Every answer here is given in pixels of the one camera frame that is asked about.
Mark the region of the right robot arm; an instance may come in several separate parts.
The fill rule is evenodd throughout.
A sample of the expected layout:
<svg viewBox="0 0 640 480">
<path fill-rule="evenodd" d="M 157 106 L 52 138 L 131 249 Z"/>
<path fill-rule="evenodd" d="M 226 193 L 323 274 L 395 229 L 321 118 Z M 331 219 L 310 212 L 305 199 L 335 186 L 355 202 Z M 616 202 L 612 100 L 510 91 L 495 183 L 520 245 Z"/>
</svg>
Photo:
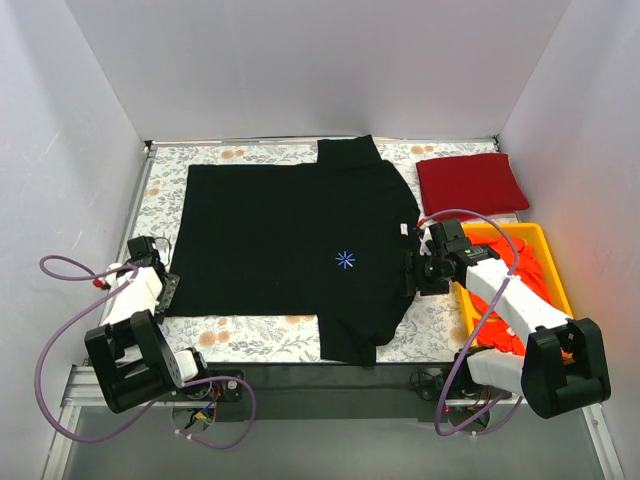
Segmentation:
<svg viewBox="0 0 640 480">
<path fill-rule="evenodd" d="M 482 298 L 525 347 L 522 356 L 465 346 L 447 386 L 475 397 L 487 386 L 522 397 L 541 418 L 602 403 L 611 396 L 604 341 L 589 318 L 573 319 L 543 300 L 510 272 L 486 245 L 456 243 L 405 255 L 407 290 L 422 296 L 447 292 L 451 281 Z"/>
</svg>

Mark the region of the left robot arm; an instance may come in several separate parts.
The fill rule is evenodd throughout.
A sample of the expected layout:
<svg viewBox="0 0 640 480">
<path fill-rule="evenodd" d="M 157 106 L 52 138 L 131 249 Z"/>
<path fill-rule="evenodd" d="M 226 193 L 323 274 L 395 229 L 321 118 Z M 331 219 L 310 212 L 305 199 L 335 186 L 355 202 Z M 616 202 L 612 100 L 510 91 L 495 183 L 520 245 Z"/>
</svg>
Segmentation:
<svg viewBox="0 0 640 480">
<path fill-rule="evenodd" d="M 94 281 L 115 296 L 105 320 L 84 338 L 107 406 L 122 413 L 179 389 L 205 398 L 213 377 L 203 356 L 192 347 L 173 352 L 160 329 L 180 277 L 167 270 L 155 238 L 135 237 L 127 249 L 125 263 Z"/>
</svg>

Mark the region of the black t-shirt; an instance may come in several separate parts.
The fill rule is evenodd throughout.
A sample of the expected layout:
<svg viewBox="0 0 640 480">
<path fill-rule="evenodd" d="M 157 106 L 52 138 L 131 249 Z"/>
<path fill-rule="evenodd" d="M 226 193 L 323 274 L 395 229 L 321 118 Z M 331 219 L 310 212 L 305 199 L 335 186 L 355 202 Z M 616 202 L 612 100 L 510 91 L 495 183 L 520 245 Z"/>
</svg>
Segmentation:
<svg viewBox="0 0 640 480">
<path fill-rule="evenodd" d="M 322 359 L 371 366 L 413 301 L 418 217 L 371 136 L 321 140 L 306 164 L 193 165 L 168 313 L 313 315 Z"/>
</svg>

